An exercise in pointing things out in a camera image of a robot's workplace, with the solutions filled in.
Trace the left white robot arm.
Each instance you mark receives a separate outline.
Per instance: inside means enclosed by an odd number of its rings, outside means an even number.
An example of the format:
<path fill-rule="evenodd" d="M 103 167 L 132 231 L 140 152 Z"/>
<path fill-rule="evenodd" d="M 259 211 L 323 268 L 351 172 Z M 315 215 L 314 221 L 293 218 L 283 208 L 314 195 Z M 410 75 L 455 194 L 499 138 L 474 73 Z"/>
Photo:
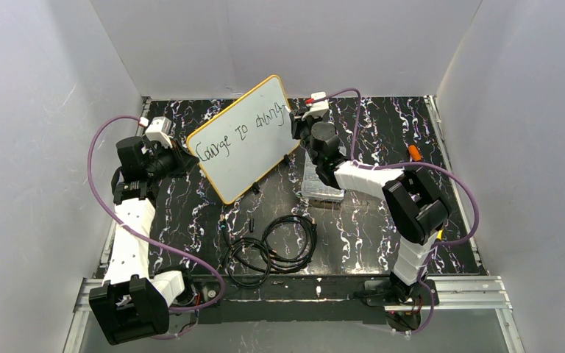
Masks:
<path fill-rule="evenodd" d="M 168 331 L 169 308 L 185 291 L 180 269 L 149 273 L 149 233 L 159 182 L 183 177 L 196 158 L 173 138 L 129 137 L 116 144 L 120 166 L 111 180 L 118 222 L 102 285 L 89 305 L 111 345 Z"/>

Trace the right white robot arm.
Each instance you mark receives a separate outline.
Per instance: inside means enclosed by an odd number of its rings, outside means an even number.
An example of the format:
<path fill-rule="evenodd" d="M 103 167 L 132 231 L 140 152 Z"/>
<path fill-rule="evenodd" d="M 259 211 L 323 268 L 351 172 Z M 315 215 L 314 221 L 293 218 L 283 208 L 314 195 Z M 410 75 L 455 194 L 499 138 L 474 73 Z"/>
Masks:
<path fill-rule="evenodd" d="M 389 302 L 406 302 L 418 292 L 432 247 L 452 212 L 446 198 L 423 168 L 378 170 L 356 163 L 341 153 L 341 140 L 333 124 L 308 111 L 290 111 L 288 116 L 292 138 L 308 153 L 324 185 L 364 193 L 386 203 L 400 235 L 399 253 L 381 289 L 359 295 L 378 294 Z"/>

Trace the yellow framed whiteboard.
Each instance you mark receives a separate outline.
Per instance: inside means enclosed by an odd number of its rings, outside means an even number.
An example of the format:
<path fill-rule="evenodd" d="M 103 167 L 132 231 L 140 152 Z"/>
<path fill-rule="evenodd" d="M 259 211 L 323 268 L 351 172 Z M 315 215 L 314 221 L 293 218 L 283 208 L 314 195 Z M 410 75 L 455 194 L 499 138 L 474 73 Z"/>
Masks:
<path fill-rule="evenodd" d="M 224 204 L 232 204 L 299 145 L 291 136 L 281 78 L 271 75 L 186 139 Z"/>

